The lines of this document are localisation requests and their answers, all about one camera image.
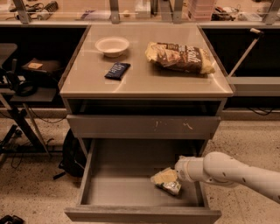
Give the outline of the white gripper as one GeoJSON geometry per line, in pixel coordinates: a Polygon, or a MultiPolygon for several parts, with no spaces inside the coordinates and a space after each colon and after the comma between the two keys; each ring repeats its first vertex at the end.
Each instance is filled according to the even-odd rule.
{"type": "Polygon", "coordinates": [[[174,182],[177,178],[182,182],[202,181],[204,178],[203,159],[201,157],[180,156],[175,164],[175,171],[168,167],[152,176],[150,181],[155,185],[161,185],[174,182]]]}

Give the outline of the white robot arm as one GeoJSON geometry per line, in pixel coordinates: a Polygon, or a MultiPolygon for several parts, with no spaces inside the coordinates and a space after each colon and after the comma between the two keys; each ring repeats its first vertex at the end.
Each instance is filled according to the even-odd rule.
{"type": "Polygon", "coordinates": [[[168,167],[150,178],[150,181],[171,195],[178,195],[185,182],[203,182],[209,185],[244,185],[257,193],[280,203],[280,173],[244,164],[218,151],[204,157],[180,156],[175,167],[168,167]]]}

